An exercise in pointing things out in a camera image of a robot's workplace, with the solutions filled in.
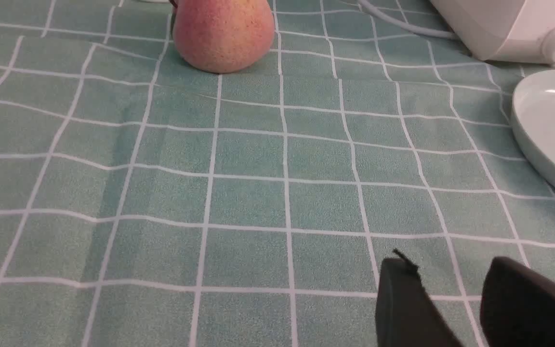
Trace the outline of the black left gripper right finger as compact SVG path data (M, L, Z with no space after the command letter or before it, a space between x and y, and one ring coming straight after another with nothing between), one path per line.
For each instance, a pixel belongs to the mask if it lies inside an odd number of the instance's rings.
M491 347L555 347L555 282L511 258L494 257L480 323Z

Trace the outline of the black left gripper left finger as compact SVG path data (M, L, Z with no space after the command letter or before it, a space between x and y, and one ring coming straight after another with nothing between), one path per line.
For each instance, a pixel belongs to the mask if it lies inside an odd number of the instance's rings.
M423 286L419 266L394 249L381 263L376 300L380 347L462 347Z

